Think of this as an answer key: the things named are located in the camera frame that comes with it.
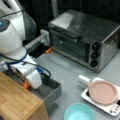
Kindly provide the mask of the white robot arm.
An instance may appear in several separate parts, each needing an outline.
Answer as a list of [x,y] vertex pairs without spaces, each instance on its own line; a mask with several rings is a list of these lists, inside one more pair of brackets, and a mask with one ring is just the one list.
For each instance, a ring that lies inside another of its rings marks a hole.
[[42,84],[36,62],[23,46],[35,35],[35,22],[18,0],[0,0],[0,56],[7,66],[37,89]]

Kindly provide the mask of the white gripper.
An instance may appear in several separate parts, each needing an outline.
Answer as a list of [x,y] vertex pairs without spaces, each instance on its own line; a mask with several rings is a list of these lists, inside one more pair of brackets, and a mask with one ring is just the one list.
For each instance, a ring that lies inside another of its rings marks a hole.
[[34,60],[27,55],[22,62],[10,65],[11,69],[32,88],[37,89],[42,84],[40,74]]

